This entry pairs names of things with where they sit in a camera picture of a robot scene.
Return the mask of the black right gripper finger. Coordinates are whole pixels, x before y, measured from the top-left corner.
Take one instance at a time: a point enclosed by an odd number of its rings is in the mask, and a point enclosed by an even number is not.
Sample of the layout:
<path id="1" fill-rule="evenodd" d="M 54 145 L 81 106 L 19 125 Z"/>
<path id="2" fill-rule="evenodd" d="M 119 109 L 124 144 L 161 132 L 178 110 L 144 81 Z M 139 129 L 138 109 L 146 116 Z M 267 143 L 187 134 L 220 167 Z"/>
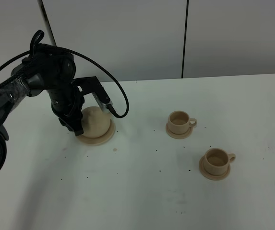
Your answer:
<path id="1" fill-rule="evenodd" d="M 62 126 L 66 127 L 70 132 L 73 132 L 72 127 L 68 125 L 65 121 L 63 121 L 60 117 L 59 117 L 59 122 L 61 123 Z"/>

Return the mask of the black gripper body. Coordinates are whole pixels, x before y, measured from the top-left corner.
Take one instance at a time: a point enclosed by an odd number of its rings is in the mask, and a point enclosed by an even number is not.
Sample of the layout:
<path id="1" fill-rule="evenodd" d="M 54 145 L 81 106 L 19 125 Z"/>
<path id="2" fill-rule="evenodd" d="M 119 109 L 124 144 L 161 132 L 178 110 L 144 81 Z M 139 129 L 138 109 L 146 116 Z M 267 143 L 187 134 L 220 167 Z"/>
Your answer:
<path id="1" fill-rule="evenodd" d="M 53 113 L 62 125 L 80 125 L 82 120 L 82 105 L 84 97 L 81 95 L 75 81 L 64 88 L 48 90 Z"/>

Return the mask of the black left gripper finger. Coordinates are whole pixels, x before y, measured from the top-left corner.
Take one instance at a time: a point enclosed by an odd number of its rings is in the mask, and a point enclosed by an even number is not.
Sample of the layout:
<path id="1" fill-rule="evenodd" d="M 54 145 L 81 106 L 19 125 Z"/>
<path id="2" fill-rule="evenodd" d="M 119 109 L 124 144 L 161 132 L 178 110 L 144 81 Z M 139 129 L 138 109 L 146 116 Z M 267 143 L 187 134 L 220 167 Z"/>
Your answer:
<path id="1" fill-rule="evenodd" d="M 65 118 L 66 127 L 70 132 L 73 132 L 75 136 L 79 136 L 84 133 L 82 118 L 83 115 L 81 112 L 75 112 L 73 115 Z"/>

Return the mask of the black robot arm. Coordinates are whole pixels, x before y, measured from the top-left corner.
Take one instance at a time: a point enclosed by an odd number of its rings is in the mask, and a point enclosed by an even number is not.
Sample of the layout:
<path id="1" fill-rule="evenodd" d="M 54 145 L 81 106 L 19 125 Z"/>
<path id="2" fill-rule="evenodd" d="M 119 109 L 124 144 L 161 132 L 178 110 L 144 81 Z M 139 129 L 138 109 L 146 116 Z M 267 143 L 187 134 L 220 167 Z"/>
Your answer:
<path id="1" fill-rule="evenodd" d="M 5 163 L 9 139 L 3 124 L 25 97 L 38 96 L 46 90 L 60 123 L 76 136 L 83 133 L 81 109 L 84 100 L 73 79 L 76 73 L 74 55 L 75 51 L 66 48 L 39 44 L 12 59 L 21 58 L 22 62 L 9 79 L 0 83 L 0 170 Z"/>

